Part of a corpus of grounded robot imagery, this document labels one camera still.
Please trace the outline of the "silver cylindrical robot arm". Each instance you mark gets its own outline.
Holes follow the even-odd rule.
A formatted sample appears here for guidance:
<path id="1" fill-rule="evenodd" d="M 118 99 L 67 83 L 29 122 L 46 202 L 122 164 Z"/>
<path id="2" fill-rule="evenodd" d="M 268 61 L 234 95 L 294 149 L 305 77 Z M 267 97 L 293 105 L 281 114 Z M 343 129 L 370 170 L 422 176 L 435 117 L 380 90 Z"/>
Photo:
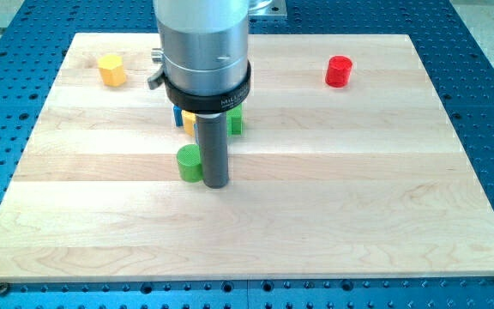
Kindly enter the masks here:
<path id="1" fill-rule="evenodd" d="M 187 94 L 210 96 L 246 76 L 247 0 L 155 0 L 165 74 Z"/>

